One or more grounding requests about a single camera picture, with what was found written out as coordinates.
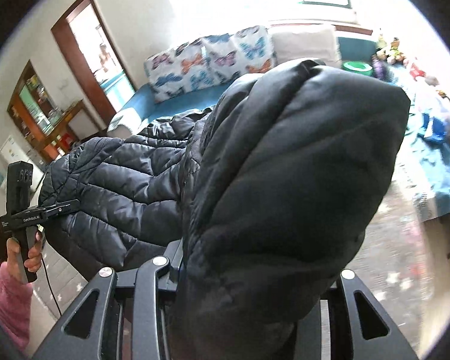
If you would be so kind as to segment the person's left hand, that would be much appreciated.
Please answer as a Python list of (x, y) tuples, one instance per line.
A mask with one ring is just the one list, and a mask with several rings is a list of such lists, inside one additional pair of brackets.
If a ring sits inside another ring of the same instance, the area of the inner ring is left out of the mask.
[(42, 235), (40, 231), (37, 231), (34, 235), (34, 245), (28, 251), (28, 258), (20, 263), (20, 246), (14, 238), (9, 238), (6, 242), (7, 270), (9, 275), (19, 280), (22, 268), (31, 273), (38, 272), (42, 264), (42, 247)]

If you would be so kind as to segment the pink sleeved left forearm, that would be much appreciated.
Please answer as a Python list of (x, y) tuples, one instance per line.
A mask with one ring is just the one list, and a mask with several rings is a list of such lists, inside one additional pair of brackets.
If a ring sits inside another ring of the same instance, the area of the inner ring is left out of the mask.
[(0, 267), (0, 326), (23, 353), (30, 341), (32, 295), (32, 285), (15, 279), (3, 262)]

